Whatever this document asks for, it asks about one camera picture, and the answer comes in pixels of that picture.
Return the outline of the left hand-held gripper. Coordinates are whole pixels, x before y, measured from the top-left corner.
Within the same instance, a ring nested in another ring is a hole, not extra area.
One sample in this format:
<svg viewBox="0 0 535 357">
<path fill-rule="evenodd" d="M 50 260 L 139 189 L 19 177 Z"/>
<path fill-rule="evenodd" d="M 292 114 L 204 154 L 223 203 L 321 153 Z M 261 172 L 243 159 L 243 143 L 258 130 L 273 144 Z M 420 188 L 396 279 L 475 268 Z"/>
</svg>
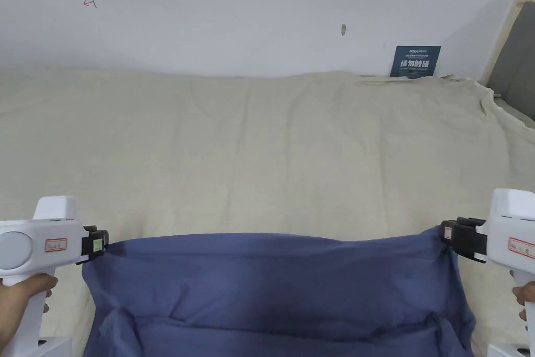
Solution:
<svg viewBox="0 0 535 357">
<path fill-rule="evenodd" d="M 58 267 L 87 263 L 102 256 L 109 232 L 96 225 L 82 225 L 76 201 L 68 196 L 42 197 L 30 220 L 1 222 L 1 279 L 13 286 Z M 2 356 L 71 356 L 68 337 L 40 337 L 46 294 L 30 298 L 20 326 Z"/>
</svg>

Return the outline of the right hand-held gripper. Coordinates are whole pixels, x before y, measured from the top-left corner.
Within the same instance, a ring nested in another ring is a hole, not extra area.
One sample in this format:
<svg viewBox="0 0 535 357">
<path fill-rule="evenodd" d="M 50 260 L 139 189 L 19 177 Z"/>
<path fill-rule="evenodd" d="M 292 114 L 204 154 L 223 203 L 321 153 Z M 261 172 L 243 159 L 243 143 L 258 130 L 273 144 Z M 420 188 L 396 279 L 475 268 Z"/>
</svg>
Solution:
<svg viewBox="0 0 535 357">
<path fill-rule="evenodd" d="M 534 282 L 534 194 L 519 189 L 495 189 L 486 233 L 485 220 L 458 217 L 442 221 L 440 238 L 456 254 L 480 263 L 507 267 L 516 286 Z M 529 344 L 534 345 L 534 303 L 525 306 Z"/>
</svg>

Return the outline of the person's right hand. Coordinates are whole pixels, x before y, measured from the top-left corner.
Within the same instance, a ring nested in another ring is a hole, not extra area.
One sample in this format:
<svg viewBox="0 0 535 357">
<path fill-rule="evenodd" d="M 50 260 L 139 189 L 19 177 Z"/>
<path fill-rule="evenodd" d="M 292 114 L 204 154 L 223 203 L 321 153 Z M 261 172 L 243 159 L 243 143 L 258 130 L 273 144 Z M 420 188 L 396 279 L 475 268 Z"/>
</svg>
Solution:
<svg viewBox="0 0 535 357">
<path fill-rule="evenodd" d="M 516 298 L 517 304 L 522 306 L 522 311 L 519 313 L 519 317 L 523 321 L 528 320 L 525 306 L 528 303 L 534 303 L 534 288 L 535 288 L 535 283 L 529 282 L 524 286 L 517 286 L 517 287 L 512 288 L 511 290 Z"/>
</svg>

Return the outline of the person's left hand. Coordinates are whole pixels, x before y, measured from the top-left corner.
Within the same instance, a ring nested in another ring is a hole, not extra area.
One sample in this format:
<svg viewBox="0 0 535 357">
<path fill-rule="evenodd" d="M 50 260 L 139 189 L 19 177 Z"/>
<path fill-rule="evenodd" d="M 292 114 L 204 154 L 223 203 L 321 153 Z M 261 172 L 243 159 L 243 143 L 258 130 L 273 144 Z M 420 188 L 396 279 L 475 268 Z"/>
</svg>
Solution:
<svg viewBox="0 0 535 357">
<path fill-rule="evenodd" d="M 57 277 L 40 273 L 13 286 L 1 281 L 1 352 L 4 352 L 20 326 L 29 300 L 40 293 L 51 296 Z"/>
</svg>

